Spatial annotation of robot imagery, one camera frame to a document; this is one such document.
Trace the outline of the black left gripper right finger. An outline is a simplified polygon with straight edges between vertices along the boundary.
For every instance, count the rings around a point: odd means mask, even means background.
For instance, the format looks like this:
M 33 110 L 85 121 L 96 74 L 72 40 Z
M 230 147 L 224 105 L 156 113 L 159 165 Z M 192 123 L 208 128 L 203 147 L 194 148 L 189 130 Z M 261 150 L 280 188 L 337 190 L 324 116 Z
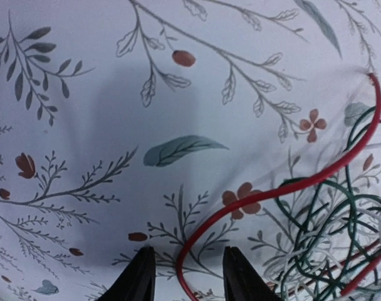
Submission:
M 238 247 L 224 249 L 223 280 L 227 301 L 281 301 Z

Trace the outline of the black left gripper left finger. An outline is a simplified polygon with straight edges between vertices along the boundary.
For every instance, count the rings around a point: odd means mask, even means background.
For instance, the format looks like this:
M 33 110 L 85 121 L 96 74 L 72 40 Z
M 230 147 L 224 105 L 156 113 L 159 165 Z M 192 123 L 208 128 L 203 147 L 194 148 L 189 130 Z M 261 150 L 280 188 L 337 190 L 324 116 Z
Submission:
M 155 251 L 141 248 L 101 301 L 153 301 L 155 296 Z

